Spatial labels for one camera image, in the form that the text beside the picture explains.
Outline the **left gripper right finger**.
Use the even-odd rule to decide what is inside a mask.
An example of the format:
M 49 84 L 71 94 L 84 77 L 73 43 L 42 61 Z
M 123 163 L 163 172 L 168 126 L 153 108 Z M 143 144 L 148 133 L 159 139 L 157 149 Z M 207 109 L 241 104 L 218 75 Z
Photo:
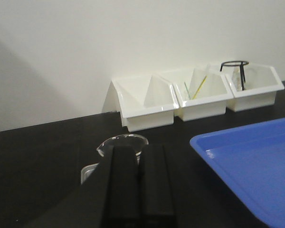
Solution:
M 139 161 L 140 213 L 144 228 L 176 227 L 171 183 L 164 147 L 143 147 Z

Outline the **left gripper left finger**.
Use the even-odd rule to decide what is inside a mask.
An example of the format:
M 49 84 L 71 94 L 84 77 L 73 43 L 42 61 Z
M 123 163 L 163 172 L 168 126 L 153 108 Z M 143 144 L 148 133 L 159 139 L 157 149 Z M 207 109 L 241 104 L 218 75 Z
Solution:
M 110 146 L 82 188 L 78 227 L 139 227 L 138 164 L 131 147 Z

